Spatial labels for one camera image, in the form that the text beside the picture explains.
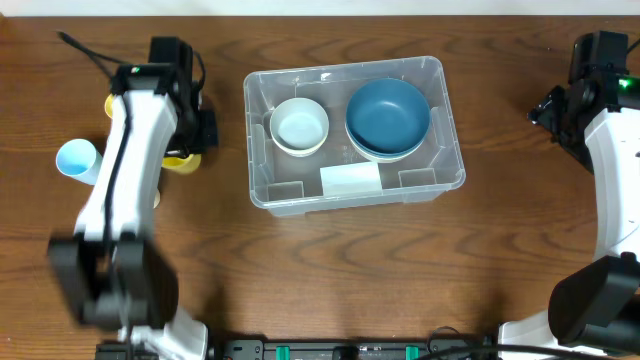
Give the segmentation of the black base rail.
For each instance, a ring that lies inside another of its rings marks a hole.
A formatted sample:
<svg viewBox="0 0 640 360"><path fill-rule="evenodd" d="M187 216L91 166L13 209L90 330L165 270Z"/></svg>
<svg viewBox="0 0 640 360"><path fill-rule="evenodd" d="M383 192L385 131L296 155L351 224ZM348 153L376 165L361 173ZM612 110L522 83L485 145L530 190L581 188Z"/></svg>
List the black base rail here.
<svg viewBox="0 0 640 360"><path fill-rule="evenodd" d="M462 339L428 342L272 342L256 339L229 341L210 348L207 360L412 360L431 353L462 348Z"/></svg>

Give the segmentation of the beige bowl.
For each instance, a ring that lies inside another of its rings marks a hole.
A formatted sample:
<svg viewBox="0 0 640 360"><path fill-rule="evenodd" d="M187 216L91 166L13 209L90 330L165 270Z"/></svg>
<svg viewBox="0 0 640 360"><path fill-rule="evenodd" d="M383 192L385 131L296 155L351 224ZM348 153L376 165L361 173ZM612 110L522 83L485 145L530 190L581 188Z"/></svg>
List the beige bowl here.
<svg viewBox="0 0 640 360"><path fill-rule="evenodd" d="M413 154L414 152L417 151L417 149L413 149L407 153L404 154L400 154L400 155L393 155L393 156L386 156L386 155L376 155L373 154L371 152L368 152L366 149L363 149L359 146L354 146L354 149L356 150L357 153L359 153L361 156L363 156L364 158L366 158L369 161L372 162L377 162L377 163L394 163L394 162L398 162L401 161L402 159L408 157L409 155Z"/></svg>

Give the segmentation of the small white bowl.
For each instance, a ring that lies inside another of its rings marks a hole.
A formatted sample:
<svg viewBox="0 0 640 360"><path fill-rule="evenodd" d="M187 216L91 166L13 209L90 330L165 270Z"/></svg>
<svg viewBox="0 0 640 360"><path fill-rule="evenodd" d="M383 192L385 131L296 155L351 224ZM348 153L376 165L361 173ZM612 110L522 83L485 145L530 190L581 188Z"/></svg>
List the small white bowl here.
<svg viewBox="0 0 640 360"><path fill-rule="evenodd" d="M310 147L308 149L292 149L278 142L275 142L275 145L287 155L299 158L310 156L316 153L322 147L321 144L317 144L316 146Z"/></svg>

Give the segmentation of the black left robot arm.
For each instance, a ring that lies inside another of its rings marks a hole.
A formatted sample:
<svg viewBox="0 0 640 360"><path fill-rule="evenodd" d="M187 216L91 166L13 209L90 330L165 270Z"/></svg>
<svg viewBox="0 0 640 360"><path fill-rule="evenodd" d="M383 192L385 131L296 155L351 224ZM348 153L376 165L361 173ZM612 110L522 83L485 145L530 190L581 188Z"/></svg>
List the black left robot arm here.
<svg viewBox="0 0 640 360"><path fill-rule="evenodd" d="M193 130L198 100L177 65L122 65L111 79L112 126L103 164L72 236L47 255L71 316L116 331L123 358L204 359L208 329L179 305L177 275L153 242L154 198L176 130Z"/></svg>

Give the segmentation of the clear plastic storage bin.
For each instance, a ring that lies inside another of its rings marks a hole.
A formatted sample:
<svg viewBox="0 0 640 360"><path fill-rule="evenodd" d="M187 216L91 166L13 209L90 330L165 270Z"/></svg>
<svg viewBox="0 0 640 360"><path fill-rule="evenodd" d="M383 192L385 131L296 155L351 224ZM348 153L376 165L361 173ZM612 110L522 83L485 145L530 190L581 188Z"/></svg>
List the clear plastic storage bin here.
<svg viewBox="0 0 640 360"><path fill-rule="evenodd" d="M426 98L432 122L415 152L374 163L353 147L345 127L347 104L366 83L394 78ZM294 157L270 130L273 111L308 98L329 117L328 137L313 154ZM442 63L432 56L258 71L244 80L249 195L274 216L386 203L431 201L466 179Z"/></svg>

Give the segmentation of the yellow cup front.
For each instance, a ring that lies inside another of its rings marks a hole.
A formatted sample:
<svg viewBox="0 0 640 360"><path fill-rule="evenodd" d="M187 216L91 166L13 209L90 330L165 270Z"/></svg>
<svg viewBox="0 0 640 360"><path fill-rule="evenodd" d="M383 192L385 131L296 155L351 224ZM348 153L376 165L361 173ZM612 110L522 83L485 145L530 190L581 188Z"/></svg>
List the yellow cup front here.
<svg viewBox="0 0 640 360"><path fill-rule="evenodd" d="M200 154L191 154L186 158L165 157L162 161L162 167L181 175L188 175L199 168L201 160Z"/></svg>

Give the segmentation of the cream white cup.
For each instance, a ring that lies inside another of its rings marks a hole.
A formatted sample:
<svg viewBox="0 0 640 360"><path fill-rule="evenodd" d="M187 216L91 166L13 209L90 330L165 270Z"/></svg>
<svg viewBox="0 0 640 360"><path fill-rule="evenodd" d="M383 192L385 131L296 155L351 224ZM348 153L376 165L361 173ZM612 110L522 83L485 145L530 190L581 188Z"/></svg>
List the cream white cup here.
<svg viewBox="0 0 640 360"><path fill-rule="evenodd" d="M160 203L160 200L161 200L161 194L160 194L159 190L156 189L155 195L154 195L154 201L153 201L153 208L154 209L158 207L158 205Z"/></svg>

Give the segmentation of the yellow cup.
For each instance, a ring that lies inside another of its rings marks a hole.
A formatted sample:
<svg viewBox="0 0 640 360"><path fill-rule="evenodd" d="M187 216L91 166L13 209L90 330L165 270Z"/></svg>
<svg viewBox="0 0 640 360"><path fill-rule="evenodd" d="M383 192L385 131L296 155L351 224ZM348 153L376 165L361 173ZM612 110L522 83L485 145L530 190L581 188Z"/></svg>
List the yellow cup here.
<svg viewBox="0 0 640 360"><path fill-rule="evenodd" d="M113 100L114 96L110 94L104 102L104 111L109 118L113 117Z"/></svg>
<svg viewBox="0 0 640 360"><path fill-rule="evenodd" d="M199 168L201 160L200 154L191 154L186 158L165 157L162 161L162 167L181 175L188 175Z"/></svg>

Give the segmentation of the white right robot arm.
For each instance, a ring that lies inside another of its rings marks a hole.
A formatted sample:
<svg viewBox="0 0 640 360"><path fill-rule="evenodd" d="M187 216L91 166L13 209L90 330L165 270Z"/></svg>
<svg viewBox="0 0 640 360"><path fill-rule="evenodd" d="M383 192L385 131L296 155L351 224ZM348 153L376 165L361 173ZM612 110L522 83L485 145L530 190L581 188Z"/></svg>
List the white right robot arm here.
<svg viewBox="0 0 640 360"><path fill-rule="evenodd" d="M639 81L592 74L564 95L561 115L548 101L532 117L593 172L594 257L555 286L547 310L500 326L501 359L639 352Z"/></svg>

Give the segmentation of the light blue cup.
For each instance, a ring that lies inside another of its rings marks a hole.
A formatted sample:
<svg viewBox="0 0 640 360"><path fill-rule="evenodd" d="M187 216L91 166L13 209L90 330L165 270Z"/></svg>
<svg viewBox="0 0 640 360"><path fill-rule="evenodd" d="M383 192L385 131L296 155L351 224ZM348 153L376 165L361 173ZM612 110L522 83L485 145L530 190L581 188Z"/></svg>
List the light blue cup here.
<svg viewBox="0 0 640 360"><path fill-rule="evenodd" d="M90 141L73 139L60 147L55 164L61 174L95 185L102 165L102 155Z"/></svg>

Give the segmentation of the dark blue bowl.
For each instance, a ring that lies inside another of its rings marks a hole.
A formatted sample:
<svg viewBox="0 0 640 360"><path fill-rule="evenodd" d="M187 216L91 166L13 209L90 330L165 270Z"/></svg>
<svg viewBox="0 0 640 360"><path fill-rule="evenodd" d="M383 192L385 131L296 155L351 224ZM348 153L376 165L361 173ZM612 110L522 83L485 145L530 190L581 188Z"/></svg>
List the dark blue bowl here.
<svg viewBox="0 0 640 360"><path fill-rule="evenodd" d="M417 149L431 127L425 96L408 82L382 78L367 82L349 99L346 132L366 153L400 157Z"/></svg>
<svg viewBox="0 0 640 360"><path fill-rule="evenodd" d="M398 161L408 157L409 155L413 154L414 152L416 152L418 150L418 148L426 140L426 137L423 137L414 147L412 147L411 149L409 149L409 150L407 150L405 152L401 152L399 154L385 155L385 154L377 153L377 152L374 152L374 151L370 151L370 150L366 149L364 146L360 145L356 141L355 137L351 134L351 132L349 130L346 130L346 135L347 135L349 141L351 142L352 146L354 147L354 149L356 150L357 153L359 153L360 155L362 155L364 158L368 159L369 161L377 162L377 163L394 163L394 162L398 162Z"/></svg>

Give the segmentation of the small grey bowl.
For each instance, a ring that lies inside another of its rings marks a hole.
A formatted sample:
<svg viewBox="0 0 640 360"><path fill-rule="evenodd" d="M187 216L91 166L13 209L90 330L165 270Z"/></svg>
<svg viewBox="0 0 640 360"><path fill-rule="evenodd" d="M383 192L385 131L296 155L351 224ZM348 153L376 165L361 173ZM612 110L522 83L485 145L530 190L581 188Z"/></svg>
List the small grey bowl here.
<svg viewBox="0 0 640 360"><path fill-rule="evenodd" d="M276 107L270 118L272 140L292 149L323 145L329 134L324 108L308 98L291 98Z"/></svg>

